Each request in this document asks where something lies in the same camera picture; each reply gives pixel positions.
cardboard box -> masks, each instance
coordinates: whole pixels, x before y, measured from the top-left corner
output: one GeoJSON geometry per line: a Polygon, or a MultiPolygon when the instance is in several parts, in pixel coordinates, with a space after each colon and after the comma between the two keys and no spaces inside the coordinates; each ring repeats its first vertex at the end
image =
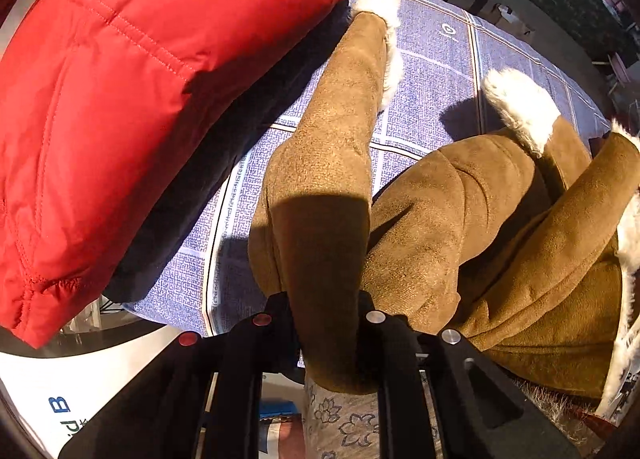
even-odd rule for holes
{"type": "Polygon", "coordinates": [[[504,32],[513,35],[515,38],[527,44],[531,44],[535,30],[522,22],[510,7],[504,4],[496,4],[488,14],[482,14],[481,16],[484,20],[487,20],[504,32]]]}

red screw head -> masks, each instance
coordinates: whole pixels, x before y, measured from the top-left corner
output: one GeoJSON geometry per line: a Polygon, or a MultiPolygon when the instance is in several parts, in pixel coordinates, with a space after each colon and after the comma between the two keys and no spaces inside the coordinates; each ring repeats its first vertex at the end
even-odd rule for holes
{"type": "Polygon", "coordinates": [[[254,325],[257,325],[258,327],[264,327],[266,325],[269,325],[271,323],[271,315],[270,314],[266,314],[266,313],[258,313],[256,316],[254,316],[254,325]]]}
{"type": "Polygon", "coordinates": [[[193,331],[187,331],[178,336],[178,343],[184,347],[188,347],[193,345],[198,341],[200,335],[198,333],[194,333],[193,331]]]}

red puffer jacket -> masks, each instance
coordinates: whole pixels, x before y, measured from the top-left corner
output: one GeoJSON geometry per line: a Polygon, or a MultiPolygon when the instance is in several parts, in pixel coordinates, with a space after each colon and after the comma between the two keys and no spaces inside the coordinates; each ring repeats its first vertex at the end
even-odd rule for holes
{"type": "Polygon", "coordinates": [[[39,0],[0,62],[0,323],[100,295],[207,129],[338,0],[39,0]]]}

brown suede coat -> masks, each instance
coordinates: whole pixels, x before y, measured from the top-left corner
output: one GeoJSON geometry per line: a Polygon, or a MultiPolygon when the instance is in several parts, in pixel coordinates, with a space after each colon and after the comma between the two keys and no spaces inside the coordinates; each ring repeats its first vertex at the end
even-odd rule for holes
{"type": "Polygon", "coordinates": [[[370,389],[354,358],[362,288],[416,330],[455,327],[522,378],[599,398],[638,149],[613,133],[591,162],[559,117],[533,158],[502,129],[430,153],[371,207],[385,57],[384,21],[357,15],[271,158],[254,216],[254,276],[267,295],[289,292],[309,373],[333,391],[370,389]]]}

white fur trim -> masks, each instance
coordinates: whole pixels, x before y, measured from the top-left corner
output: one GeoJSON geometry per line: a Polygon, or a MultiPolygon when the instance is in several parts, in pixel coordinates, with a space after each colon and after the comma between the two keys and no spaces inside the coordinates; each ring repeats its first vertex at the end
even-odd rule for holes
{"type": "Polygon", "coordinates": [[[615,132],[616,134],[625,136],[626,139],[628,139],[631,143],[633,143],[636,146],[636,149],[638,149],[638,152],[640,152],[640,140],[638,140],[636,136],[632,136],[631,134],[626,132],[625,128],[622,125],[620,125],[617,120],[613,120],[611,122],[611,132],[615,132]]]}
{"type": "Polygon", "coordinates": [[[549,93],[510,67],[489,71],[482,90],[504,124],[534,156],[541,157],[560,111],[549,93]]]}
{"type": "MultiPolygon", "coordinates": [[[[628,138],[640,150],[640,141],[624,131],[616,121],[613,122],[612,130],[628,138]]],[[[611,418],[615,411],[617,406],[615,400],[625,381],[629,365],[640,349],[640,317],[636,321],[632,320],[636,283],[634,274],[640,267],[640,195],[638,192],[629,201],[618,223],[617,256],[622,273],[620,322],[616,340],[613,343],[613,353],[602,399],[595,412],[596,415],[606,419],[611,418]]]]}
{"type": "Polygon", "coordinates": [[[399,9],[400,0],[356,0],[351,7],[352,18],[361,12],[369,12],[379,16],[386,23],[386,68],[381,110],[386,109],[395,96],[404,73],[396,37],[396,30],[400,27],[399,9]]]}

